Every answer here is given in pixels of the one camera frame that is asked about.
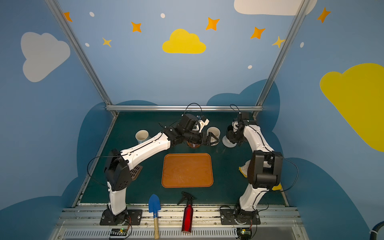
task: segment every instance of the black tube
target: black tube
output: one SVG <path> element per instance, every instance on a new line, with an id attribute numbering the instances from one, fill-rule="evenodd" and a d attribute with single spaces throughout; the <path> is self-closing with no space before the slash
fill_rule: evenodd
<path id="1" fill-rule="evenodd" d="M 384 226 L 384 221 L 379 222 L 378 224 L 376 224 L 372 228 L 372 231 L 378 232 L 382 226 Z M 376 240 L 377 233 L 375 233 L 375 232 L 371 232 L 371 236 L 369 237 L 369 240 Z"/>

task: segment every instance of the yellow star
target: yellow star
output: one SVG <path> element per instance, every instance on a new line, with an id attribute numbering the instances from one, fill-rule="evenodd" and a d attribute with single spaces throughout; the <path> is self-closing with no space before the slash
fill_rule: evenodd
<path id="1" fill-rule="evenodd" d="M 132 25 L 133 25 L 133 30 L 132 30 L 132 32 L 134 32 L 134 31 L 138 31 L 138 32 L 141 33 L 141 30 L 140 30 L 141 23 L 138 23 L 138 24 L 133 23 L 133 22 L 131 22 L 131 23 L 132 23 Z"/>
<path id="2" fill-rule="evenodd" d="M 103 43 L 103 45 L 108 45 L 109 47 L 111 47 L 111 45 L 109 44 L 111 41 L 112 41 L 112 40 L 107 41 L 107 40 L 104 39 L 104 43 Z"/>
<path id="3" fill-rule="evenodd" d="M 68 12 L 68 13 L 64 13 L 64 16 L 65 16 L 65 18 L 66 18 L 68 21 L 72 22 L 72 19 L 70 18 L 70 12 Z"/>
<path id="4" fill-rule="evenodd" d="M 208 18 L 208 26 L 205 30 L 213 29 L 216 31 L 216 24 L 219 22 L 219 20 L 220 19 L 213 20 L 213 19 Z"/>
<path id="5" fill-rule="evenodd" d="M 321 20 L 321 23 L 324 22 L 325 18 L 330 14 L 331 12 L 328 12 L 325 8 L 323 10 L 323 13 L 319 16 L 317 20 Z"/>
<path id="6" fill-rule="evenodd" d="M 255 27 L 255 32 L 251 36 L 251 39 L 253 39 L 253 38 L 260 39 L 262 37 L 262 33 L 263 33 L 264 30 L 265 30 L 265 28 L 264 29 L 258 29 L 258 28 Z"/>
<path id="7" fill-rule="evenodd" d="M 285 41 L 285 39 L 280 40 L 280 36 L 278 36 L 278 37 L 277 37 L 277 42 L 274 43 L 274 44 L 272 44 L 272 46 L 273 46 L 273 45 L 277 45 L 277 46 L 280 48 L 281 43 L 284 42 L 284 41 Z"/>

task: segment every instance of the blue wall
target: blue wall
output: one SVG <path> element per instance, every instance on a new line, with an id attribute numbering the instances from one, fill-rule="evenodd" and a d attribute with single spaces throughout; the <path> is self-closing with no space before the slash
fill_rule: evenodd
<path id="1" fill-rule="evenodd" d="M 24 33 L 69 44 L 44 0 L 2 1 L 0 21 L 0 236 L 47 239 L 62 208 L 72 205 L 112 117 L 71 47 L 41 81 L 24 75 Z"/>
<path id="2" fill-rule="evenodd" d="M 239 13 L 234 0 L 59 2 L 114 104 L 206 105 L 217 94 L 240 94 L 268 77 L 279 51 L 273 44 L 278 36 L 285 38 L 293 20 Z M 220 19 L 216 31 L 206 30 L 208 18 Z M 141 23 L 141 32 L 133 32 L 131 22 Z M 255 27 L 265 28 L 260 39 L 251 39 Z M 205 52 L 164 52 L 163 43 L 179 28 L 196 34 Z M 103 45 L 103 38 L 111 40 L 111 47 Z M 253 105 L 253 99 L 242 104 Z"/>
<path id="3" fill-rule="evenodd" d="M 325 7 L 331 13 L 322 23 L 318 17 Z M 384 152 L 364 142 L 319 85 L 331 71 L 343 73 L 362 63 L 384 66 L 383 10 L 383 1 L 318 0 L 275 81 L 280 109 L 273 132 L 284 156 L 300 168 L 296 186 L 286 194 L 311 240 L 368 239 L 369 228 L 384 219 Z M 358 87 L 365 92 L 370 85 Z M 273 98 L 276 94 L 270 93 L 267 100 Z M 271 111 L 260 118 L 276 116 L 273 104 L 266 102 L 265 108 Z M 295 175 L 296 169 L 285 163 L 285 188 Z"/>

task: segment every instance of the robotic arm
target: robotic arm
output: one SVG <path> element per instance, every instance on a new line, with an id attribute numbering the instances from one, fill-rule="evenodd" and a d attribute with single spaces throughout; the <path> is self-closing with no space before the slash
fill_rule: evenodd
<path id="1" fill-rule="evenodd" d="M 211 132 L 202 132 L 208 123 L 205 116 L 183 114 L 175 127 L 165 127 L 151 139 L 120 152 L 113 149 L 104 168 L 108 180 L 109 203 L 100 225 L 118 225 L 123 223 L 122 219 L 126 219 L 126 189 L 132 182 L 130 170 L 139 163 L 183 141 L 209 146 L 218 143 L 219 139 Z"/>
<path id="2" fill-rule="evenodd" d="M 249 113 L 238 114 L 232 125 L 228 126 L 226 137 L 238 146 L 247 140 L 253 152 L 247 171 L 248 186 L 235 206 L 235 221 L 238 224 L 250 224 L 250 220 L 256 217 L 253 223 L 259 224 L 256 206 L 266 192 L 279 185 L 282 154 L 267 144 L 256 121 L 249 119 Z"/>

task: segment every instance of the spray bottle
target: spray bottle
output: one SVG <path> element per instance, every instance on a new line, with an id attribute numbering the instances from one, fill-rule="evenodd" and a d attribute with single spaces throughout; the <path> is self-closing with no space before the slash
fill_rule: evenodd
<path id="1" fill-rule="evenodd" d="M 178 205 L 181 204 L 184 200 L 188 200 L 187 206 L 184 209 L 183 226 L 181 227 L 181 232 L 191 233 L 193 217 L 192 200 L 195 200 L 196 198 L 187 192 L 181 192 L 181 194 L 183 197 L 179 201 Z"/>

